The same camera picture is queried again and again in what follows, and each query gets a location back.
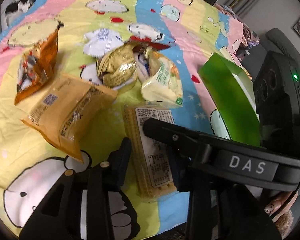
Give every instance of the blue stripe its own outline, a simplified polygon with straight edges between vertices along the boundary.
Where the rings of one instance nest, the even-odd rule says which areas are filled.
[[[229,33],[229,19],[230,17],[228,15],[219,12],[219,22],[223,22],[225,24],[227,33]],[[223,34],[220,32],[216,41],[216,48],[221,49],[222,47],[227,47],[228,44],[228,38],[223,36]]]
[[[163,5],[163,0],[138,0],[136,17],[139,23],[148,24],[161,30],[166,39],[172,35],[159,14]],[[183,60],[182,50],[178,46],[174,46],[160,52],[176,64],[183,86],[183,107],[172,109],[176,124],[212,134],[209,115],[204,113],[200,105],[197,91]],[[158,199],[160,220],[158,234],[186,222],[188,203],[189,193],[174,193]]]
[[[36,0],[26,13],[21,15],[19,18],[15,19],[13,21],[13,23],[11,24],[11,26],[9,26],[6,30],[4,30],[2,33],[0,33],[0,42],[8,35],[10,30],[14,26],[21,23],[27,15],[34,13],[40,6],[44,5],[46,2],[47,2],[47,0]]]

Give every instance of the white label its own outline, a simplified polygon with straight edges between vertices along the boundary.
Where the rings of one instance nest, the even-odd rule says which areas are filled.
[[[160,187],[171,183],[172,175],[165,144],[145,136],[142,129],[143,123],[150,117],[174,124],[171,111],[151,107],[137,107],[136,115],[152,187]]]

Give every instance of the yellow snack package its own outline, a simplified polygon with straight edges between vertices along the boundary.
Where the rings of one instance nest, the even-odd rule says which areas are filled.
[[[39,131],[48,143],[82,162],[79,140],[94,115],[108,108],[116,97],[117,91],[62,75],[21,121]]]
[[[182,83],[176,65],[161,53],[146,48],[145,58],[149,60],[150,78],[142,83],[144,100],[164,102],[182,106]]]
[[[150,117],[174,124],[171,111],[161,106],[125,107],[124,125],[132,142],[131,157],[140,194],[148,201],[155,201],[177,189],[173,184],[166,146],[143,133],[143,123]]]
[[[16,105],[21,100],[38,91],[54,73],[58,53],[58,32],[61,23],[54,33],[45,40],[37,42],[28,52],[25,52],[18,68]]]
[[[135,41],[125,43],[99,60],[97,76],[105,86],[113,88],[124,84],[130,78],[137,80],[138,75],[134,75],[137,62],[133,49],[138,45]]]

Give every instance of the white lettering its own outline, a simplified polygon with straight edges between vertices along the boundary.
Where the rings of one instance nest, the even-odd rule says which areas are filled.
[[[251,160],[248,160],[246,165],[242,168],[242,170],[248,169],[249,171],[251,171]]]
[[[260,171],[256,170],[256,173],[258,174],[263,173],[264,168],[261,165],[266,165],[266,164],[264,162],[258,164],[258,168],[260,169]]]
[[[236,168],[236,167],[238,167],[239,162],[240,162],[240,158],[238,156],[233,155],[232,158],[231,158],[231,162],[229,164],[229,167],[230,168]]]

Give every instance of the qr code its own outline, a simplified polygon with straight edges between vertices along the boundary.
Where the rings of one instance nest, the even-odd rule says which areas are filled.
[[[58,97],[56,95],[52,95],[49,94],[44,100],[43,102],[48,105],[51,106],[53,104],[54,101],[56,101],[58,99]]]

